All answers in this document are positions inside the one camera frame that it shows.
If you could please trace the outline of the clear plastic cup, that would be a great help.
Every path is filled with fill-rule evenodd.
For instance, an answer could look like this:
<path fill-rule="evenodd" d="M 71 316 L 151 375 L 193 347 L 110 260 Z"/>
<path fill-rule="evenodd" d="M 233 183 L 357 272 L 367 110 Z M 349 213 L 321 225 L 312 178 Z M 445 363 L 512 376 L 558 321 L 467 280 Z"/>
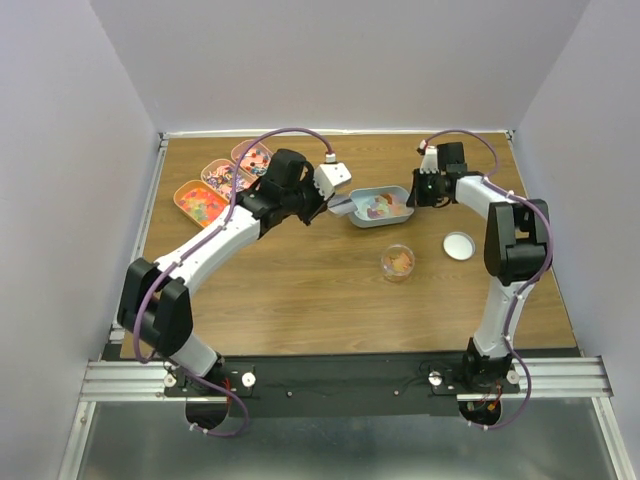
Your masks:
<path fill-rule="evenodd" d="M 401 282 L 411 276 L 415 262 L 414 252 L 408 246 L 393 244 L 382 253 L 380 267 L 386 280 Z"/>

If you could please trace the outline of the grey candy tray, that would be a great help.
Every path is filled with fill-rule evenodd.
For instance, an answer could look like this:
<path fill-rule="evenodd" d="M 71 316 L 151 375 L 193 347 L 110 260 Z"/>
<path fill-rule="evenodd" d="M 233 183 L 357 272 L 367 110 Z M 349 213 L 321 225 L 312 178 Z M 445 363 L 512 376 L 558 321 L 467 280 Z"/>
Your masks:
<path fill-rule="evenodd" d="M 414 213 L 406 205 L 409 192 L 397 185 L 355 189 L 350 199 L 356 210 L 348 214 L 358 228 L 374 228 L 406 222 Z"/>

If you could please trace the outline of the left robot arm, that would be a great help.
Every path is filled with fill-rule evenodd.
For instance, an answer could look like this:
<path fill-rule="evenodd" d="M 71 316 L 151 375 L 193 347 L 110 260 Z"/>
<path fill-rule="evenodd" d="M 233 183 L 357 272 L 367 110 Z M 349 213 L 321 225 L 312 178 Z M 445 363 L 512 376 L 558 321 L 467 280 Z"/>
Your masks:
<path fill-rule="evenodd" d="M 138 258 L 129 265 L 118 324 L 188 372 L 187 382 L 197 393 L 214 393 L 224 360 L 195 334 L 192 296 L 237 251 L 285 219 L 295 216 L 310 224 L 350 180 L 349 170 L 332 154 L 314 167 L 298 152 L 277 150 L 266 172 L 237 192 L 212 224 L 154 262 Z"/>

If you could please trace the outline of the metal scoop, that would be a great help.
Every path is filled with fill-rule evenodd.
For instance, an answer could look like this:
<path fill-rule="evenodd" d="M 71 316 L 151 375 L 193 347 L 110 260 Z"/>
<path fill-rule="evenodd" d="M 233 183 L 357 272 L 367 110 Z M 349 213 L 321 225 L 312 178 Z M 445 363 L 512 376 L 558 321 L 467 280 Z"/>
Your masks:
<path fill-rule="evenodd" d="M 348 195 L 336 195 L 327 204 L 328 211 L 336 217 L 355 212 L 358 207 Z"/>

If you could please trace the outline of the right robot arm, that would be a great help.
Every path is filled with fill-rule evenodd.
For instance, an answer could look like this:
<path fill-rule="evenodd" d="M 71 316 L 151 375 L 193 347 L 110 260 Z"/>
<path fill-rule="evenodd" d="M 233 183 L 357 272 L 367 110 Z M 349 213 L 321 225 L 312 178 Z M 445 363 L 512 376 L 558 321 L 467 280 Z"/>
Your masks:
<path fill-rule="evenodd" d="M 507 381 L 521 312 L 553 257 L 547 203 L 526 199 L 468 169 L 460 142 L 436 146 L 421 141 L 421 165 L 413 170 L 406 205 L 462 204 L 486 221 L 484 265 L 490 276 L 488 299 L 479 328 L 469 340 L 458 368 L 460 383 L 480 392 Z"/>

